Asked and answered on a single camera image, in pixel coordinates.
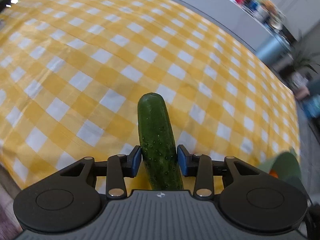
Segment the logo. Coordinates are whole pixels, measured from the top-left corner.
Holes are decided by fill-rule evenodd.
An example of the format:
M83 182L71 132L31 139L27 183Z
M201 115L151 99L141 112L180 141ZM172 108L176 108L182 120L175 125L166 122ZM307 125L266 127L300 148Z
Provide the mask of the logo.
M162 197L164 197L164 196L165 196L165 194L162 193L162 192L160 192L160 193L157 194L157 197L159 197L159 198L162 198Z

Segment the circular pad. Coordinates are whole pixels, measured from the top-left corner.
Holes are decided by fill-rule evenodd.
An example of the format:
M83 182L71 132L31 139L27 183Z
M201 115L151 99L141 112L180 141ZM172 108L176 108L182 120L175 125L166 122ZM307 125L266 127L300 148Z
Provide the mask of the circular pad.
M243 229L280 234L296 228L307 211L306 197L295 187L269 175L241 176L226 187L219 208Z

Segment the green cucumber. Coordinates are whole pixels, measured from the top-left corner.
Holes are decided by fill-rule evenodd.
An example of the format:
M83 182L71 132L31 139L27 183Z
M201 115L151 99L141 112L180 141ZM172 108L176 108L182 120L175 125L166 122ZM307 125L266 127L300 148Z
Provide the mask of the green cucumber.
M148 93L140 98L138 130L152 189L183 189L172 127L161 95Z

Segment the orange object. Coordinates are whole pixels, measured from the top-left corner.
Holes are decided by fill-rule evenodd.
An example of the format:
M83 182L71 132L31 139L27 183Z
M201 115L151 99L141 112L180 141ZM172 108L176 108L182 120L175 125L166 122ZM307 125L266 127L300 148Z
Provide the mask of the orange object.
M279 179L278 174L277 174L274 170L269 171L269 174L270 174L271 176Z

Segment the cucumber bumps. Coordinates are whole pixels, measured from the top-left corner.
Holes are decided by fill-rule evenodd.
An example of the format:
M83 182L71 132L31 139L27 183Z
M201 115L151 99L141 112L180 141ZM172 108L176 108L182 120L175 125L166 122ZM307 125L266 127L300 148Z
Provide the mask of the cucumber bumps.
M148 93L140 98L138 129L142 158L152 189L183 189L173 132L161 95Z

